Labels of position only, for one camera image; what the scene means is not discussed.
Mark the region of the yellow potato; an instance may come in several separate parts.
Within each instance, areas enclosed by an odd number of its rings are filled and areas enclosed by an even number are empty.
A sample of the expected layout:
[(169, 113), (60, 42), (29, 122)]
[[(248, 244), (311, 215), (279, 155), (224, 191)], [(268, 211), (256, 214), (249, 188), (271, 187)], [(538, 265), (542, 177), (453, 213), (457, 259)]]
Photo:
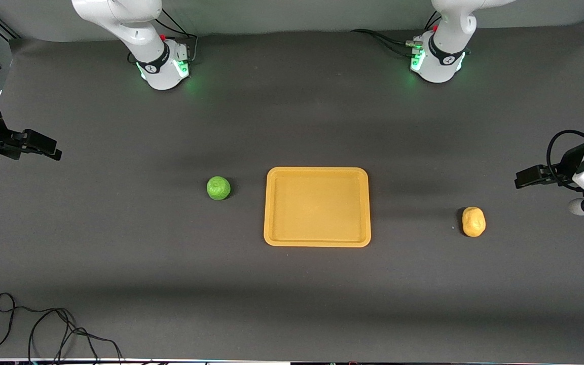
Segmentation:
[(462, 231), (468, 237), (479, 237), (486, 229), (484, 211), (477, 206), (465, 208), (461, 216)]

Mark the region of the green apple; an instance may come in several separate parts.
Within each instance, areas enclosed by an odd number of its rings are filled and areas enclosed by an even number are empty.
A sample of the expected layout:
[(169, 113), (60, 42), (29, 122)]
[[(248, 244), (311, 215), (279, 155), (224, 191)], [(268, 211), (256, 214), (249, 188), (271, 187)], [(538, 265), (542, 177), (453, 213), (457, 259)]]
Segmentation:
[(231, 184), (223, 176), (213, 176), (206, 183), (208, 196), (215, 201), (227, 199), (231, 193)]

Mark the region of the yellow plastic tray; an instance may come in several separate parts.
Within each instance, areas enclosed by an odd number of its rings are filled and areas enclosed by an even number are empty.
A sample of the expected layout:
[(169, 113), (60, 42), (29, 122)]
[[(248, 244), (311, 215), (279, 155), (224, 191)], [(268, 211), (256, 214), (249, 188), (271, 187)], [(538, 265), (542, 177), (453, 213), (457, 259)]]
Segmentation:
[(362, 248), (371, 238), (369, 177), (364, 169), (276, 167), (267, 173), (268, 245)]

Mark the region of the dark grey table mat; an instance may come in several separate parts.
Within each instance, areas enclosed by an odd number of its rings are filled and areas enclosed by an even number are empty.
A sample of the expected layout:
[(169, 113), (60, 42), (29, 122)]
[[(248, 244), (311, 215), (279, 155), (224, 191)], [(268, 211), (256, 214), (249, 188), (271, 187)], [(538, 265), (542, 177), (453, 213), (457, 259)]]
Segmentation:
[[(10, 46), (7, 125), (63, 151), (0, 157), (19, 304), (129, 358), (584, 363), (584, 217), (567, 189), (513, 184), (584, 132), (584, 23), (482, 28), (443, 85), (352, 32), (204, 37), (166, 92), (118, 41)], [(364, 169), (370, 243), (268, 245), (276, 167)]]

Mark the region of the aluminium frame rail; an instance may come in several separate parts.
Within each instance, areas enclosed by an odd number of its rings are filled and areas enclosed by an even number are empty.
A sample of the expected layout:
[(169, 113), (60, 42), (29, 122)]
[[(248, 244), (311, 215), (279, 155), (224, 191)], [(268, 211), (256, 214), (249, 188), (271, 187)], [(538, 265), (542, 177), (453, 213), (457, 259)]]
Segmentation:
[(22, 36), (0, 18), (0, 37), (9, 42), (13, 39), (21, 39)]

